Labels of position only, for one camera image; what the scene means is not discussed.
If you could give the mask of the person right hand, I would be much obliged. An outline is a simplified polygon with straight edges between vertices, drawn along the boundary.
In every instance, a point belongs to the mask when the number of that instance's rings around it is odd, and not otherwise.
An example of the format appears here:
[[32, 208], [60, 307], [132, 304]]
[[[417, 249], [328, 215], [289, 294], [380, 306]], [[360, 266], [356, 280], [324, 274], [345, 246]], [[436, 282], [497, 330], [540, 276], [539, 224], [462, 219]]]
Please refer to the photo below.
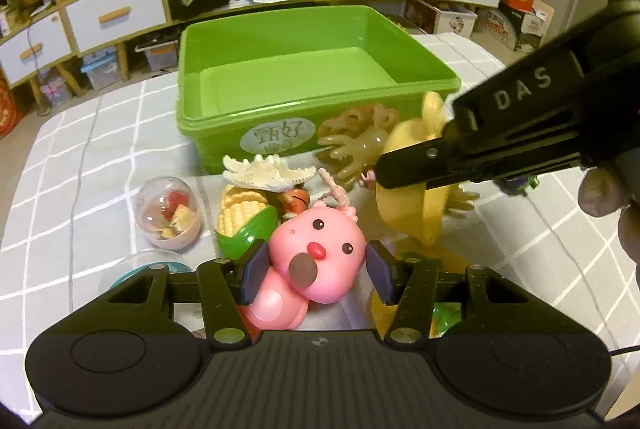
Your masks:
[[620, 245], [636, 266], [639, 280], [640, 227], [639, 205], [617, 176], [604, 169], [589, 169], [578, 190], [580, 209], [593, 218], [602, 218], [620, 212], [617, 233]]

